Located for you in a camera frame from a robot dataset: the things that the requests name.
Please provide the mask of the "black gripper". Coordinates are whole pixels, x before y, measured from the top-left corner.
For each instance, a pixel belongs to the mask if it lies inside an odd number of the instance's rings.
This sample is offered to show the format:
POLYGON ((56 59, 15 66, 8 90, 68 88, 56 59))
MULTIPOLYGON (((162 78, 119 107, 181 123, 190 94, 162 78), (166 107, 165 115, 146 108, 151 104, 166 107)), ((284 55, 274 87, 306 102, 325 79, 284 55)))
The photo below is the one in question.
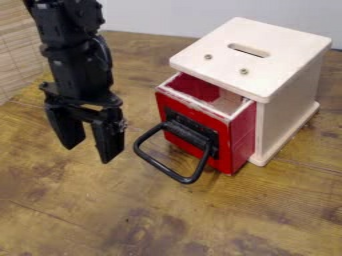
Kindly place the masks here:
POLYGON ((126 120, 122 99, 111 92, 113 56, 105 38, 95 35, 78 44, 40 48, 54 81, 40 86, 46 114, 62 145, 71 150, 86 139, 82 121, 91 123, 103 164, 125 150, 126 120))

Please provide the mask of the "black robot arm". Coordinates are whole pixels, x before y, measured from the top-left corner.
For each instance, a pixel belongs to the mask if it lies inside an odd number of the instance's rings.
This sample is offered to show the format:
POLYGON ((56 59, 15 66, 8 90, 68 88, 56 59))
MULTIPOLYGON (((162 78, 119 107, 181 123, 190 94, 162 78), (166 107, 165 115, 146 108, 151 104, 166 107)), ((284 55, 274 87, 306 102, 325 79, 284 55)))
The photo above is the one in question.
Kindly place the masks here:
POLYGON ((91 124, 101 159, 125 150, 122 99, 111 92, 113 56, 99 28, 105 23, 97 0, 23 0, 40 35, 40 52, 54 80, 40 85, 44 108, 60 143, 75 148, 91 124))

